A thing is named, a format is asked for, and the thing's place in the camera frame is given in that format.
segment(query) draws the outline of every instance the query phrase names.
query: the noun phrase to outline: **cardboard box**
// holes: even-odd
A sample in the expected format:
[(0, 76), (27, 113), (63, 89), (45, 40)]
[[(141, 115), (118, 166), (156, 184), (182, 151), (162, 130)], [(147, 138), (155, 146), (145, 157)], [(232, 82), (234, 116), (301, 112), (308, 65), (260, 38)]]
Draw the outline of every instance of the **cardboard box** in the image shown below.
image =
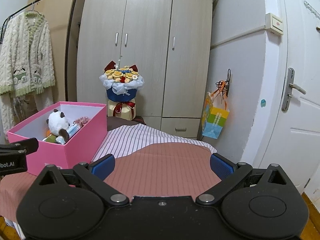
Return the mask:
[[(54, 109), (62, 111), (70, 124), (82, 116), (91, 120), (64, 145), (43, 142), (48, 130), (46, 120)], [(59, 102), (10, 129), (8, 139), (10, 143), (33, 137), (38, 139), (38, 151), (27, 155), (28, 172), (33, 175), (39, 175), (48, 164), (55, 164), (61, 169), (71, 169), (79, 162), (91, 162), (107, 135), (106, 117), (107, 106), (104, 104)]]

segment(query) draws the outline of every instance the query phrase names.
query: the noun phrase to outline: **silver handle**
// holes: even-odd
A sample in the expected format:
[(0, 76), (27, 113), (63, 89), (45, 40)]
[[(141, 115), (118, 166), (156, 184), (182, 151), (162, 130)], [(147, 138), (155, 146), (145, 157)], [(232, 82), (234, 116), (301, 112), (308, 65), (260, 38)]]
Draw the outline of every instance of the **silver handle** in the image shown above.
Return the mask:
[(125, 35), (125, 42), (124, 42), (125, 47), (127, 47), (127, 43), (128, 43), (128, 34)]
[(176, 130), (176, 132), (186, 132), (187, 128), (184, 128), (184, 129), (175, 128), (175, 130)]
[(119, 33), (116, 34), (116, 46), (118, 46), (118, 35)]
[(290, 83), (289, 86), (290, 86), (291, 88), (294, 88), (294, 89), (298, 90), (300, 93), (302, 93), (302, 94), (304, 94), (304, 95), (307, 93), (304, 89), (302, 89), (301, 87), (299, 87), (299, 86), (296, 85), (296, 84)]
[(172, 46), (172, 50), (174, 50), (176, 47), (176, 37), (173, 37), (173, 46)]

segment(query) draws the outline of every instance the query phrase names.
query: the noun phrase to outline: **gift bag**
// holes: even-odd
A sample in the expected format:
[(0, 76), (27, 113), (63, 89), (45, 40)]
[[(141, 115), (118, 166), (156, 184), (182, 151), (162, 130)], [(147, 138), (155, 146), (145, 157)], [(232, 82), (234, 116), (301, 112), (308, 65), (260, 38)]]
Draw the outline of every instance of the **gift bag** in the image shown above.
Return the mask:
[(217, 139), (228, 118), (229, 109), (225, 92), (225, 82), (215, 92), (208, 92), (201, 117), (202, 135)]
[(136, 117), (136, 102), (114, 102), (108, 100), (108, 116), (115, 116), (131, 121)]

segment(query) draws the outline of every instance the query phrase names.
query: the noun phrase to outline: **white striped fabric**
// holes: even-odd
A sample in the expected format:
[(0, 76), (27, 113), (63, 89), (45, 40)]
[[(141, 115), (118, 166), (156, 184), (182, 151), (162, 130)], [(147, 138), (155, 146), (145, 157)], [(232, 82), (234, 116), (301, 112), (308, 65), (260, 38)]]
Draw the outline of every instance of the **white striped fabric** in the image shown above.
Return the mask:
[(134, 126), (123, 125), (108, 132), (93, 158), (93, 161), (96, 161), (109, 153), (114, 155), (115, 158), (119, 158), (130, 155), (131, 153), (154, 143), (168, 142), (200, 145), (207, 147), (211, 153), (217, 152), (217, 150), (208, 143), (173, 136), (143, 124)]

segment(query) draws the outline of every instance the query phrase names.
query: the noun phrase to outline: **silver screw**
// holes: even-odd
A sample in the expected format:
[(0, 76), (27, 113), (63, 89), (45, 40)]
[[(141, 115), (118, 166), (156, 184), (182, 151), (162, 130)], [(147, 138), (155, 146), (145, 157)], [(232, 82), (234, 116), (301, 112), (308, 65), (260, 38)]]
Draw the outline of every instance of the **silver screw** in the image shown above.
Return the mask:
[(111, 201), (116, 202), (116, 203), (121, 203), (124, 202), (127, 197), (123, 194), (114, 194), (110, 197)]
[(202, 194), (199, 196), (199, 200), (201, 202), (208, 203), (208, 202), (214, 201), (214, 196), (212, 196), (211, 194)]

